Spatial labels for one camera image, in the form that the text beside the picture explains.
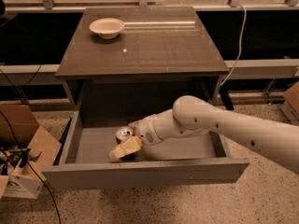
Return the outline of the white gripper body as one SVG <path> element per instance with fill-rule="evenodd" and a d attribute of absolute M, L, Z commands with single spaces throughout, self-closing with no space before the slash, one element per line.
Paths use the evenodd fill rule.
<path fill-rule="evenodd" d="M 155 116 L 149 116 L 133 123 L 135 136 L 138 136 L 146 146 L 154 146 L 161 142 L 155 132 L 154 121 Z"/>

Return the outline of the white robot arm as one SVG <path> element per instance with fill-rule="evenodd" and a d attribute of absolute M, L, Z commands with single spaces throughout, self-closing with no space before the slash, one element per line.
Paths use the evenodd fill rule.
<path fill-rule="evenodd" d="M 172 108 L 134 121 L 116 131 L 121 142 L 109 153 L 119 160 L 143 146 L 169 138 L 212 131 L 299 174 L 299 127 L 222 110 L 194 96 L 181 96 Z"/>

